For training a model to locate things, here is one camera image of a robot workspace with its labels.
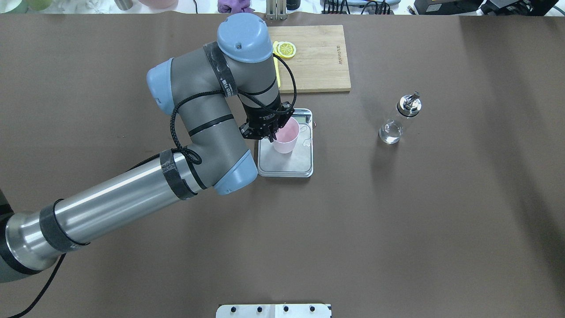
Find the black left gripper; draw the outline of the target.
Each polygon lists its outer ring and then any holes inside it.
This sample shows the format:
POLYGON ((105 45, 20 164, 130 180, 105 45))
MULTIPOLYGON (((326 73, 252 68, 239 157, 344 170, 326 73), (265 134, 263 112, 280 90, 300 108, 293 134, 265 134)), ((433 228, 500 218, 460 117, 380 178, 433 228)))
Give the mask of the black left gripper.
POLYGON ((243 138, 249 140, 269 139, 270 143, 277 140, 276 133, 286 125, 294 114, 294 108, 289 102, 274 102, 266 107, 250 107, 243 105, 246 121, 239 127, 243 138))

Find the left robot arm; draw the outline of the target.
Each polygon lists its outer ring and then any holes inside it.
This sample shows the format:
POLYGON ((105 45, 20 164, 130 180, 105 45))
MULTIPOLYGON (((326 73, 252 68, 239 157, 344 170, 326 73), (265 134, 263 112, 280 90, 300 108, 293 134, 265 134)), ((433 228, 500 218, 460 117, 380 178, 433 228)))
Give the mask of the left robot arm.
POLYGON ((282 102, 267 24, 228 16, 217 40, 147 73, 150 93, 170 116, 175 147, 38 212, 1 213, 1 282, 41 273, 57 258, 205 189, 220 195, 252 183, 248 140, 276 140, 294 113, 282 102))

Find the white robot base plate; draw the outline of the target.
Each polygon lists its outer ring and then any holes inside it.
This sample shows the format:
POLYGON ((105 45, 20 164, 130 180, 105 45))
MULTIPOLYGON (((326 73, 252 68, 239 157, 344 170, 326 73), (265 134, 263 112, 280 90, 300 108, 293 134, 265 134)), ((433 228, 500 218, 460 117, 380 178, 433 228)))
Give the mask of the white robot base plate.
POLYGON ((330 304, 224 304, 218 307, 216 318, 331 318, 330 304))

